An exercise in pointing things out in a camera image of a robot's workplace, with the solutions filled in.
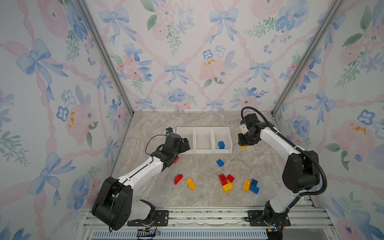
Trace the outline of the white three-compartment bin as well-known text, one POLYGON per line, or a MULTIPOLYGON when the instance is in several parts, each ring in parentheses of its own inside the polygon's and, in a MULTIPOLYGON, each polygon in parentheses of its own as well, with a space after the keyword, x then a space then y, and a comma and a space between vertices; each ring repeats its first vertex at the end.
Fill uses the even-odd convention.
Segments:
POLYGON ((184 154, 231 154, 233 141, 229 127, 178 127, 176 133, 187 138, 191 149, 184 154), (225 149, 219 149, 223 141, 225 149))

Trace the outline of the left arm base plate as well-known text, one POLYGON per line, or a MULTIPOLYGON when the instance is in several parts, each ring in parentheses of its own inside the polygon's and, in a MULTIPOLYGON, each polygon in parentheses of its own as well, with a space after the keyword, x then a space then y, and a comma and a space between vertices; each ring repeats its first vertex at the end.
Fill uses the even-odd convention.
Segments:
POLYGON ((155 210, 144 220, 127 221, 128 227, 166 227, 169 222, 168 210, 155 210))

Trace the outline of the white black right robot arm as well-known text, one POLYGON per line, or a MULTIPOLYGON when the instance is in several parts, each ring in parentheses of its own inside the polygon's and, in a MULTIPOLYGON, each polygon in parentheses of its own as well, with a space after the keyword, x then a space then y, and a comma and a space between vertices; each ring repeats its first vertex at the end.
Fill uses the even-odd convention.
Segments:
POLYGON ((311 190, 324 179, 324 171, 314 151, 306 151, 294 144, 267 120, 261 122, 256 114, 241 115, 241 118, 240 146, 254 146, 264 141, 286 161, 282 173, 284 185, 267 201, 263 215, 257 218, 277 231, 284 227, 290 209, 303 196, 313 194, 311 190))

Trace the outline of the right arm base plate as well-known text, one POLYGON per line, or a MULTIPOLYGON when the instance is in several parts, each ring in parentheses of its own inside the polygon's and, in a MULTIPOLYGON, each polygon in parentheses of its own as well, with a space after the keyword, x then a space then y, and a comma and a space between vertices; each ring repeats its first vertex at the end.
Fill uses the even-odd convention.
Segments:
POLYGON ((290 219, 287 213, 276 214, 274 212, 267 212, 262 210, 247 211, 247 216, 244 220, 252 227, 289 227, 291 226, 290 219))

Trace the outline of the red curved lego brick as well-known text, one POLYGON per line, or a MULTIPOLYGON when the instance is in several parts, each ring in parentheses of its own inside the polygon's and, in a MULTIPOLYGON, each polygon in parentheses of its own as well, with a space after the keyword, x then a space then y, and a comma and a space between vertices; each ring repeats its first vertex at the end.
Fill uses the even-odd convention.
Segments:
POLYGON ((177 175, 175 178, 174 178, 174 184, 177 185, 181 180, 183 179, 183 175, 177 175))

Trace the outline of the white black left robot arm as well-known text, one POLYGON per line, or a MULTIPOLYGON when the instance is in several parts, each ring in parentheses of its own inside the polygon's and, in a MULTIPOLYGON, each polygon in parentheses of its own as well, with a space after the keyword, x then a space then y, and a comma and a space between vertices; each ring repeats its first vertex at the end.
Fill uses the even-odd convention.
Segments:
POLYGON ((149 154, 139 167, 118 178, 107 178, 92 207, 92 215, 117 231, 127 222, 151 226, 156 222, 156 207, 145 200, 133 201, 134 193, 145 183, 175 163, 178 155, 191 149, 189 140, 178 134, 164 135, 165 143, 149 154))

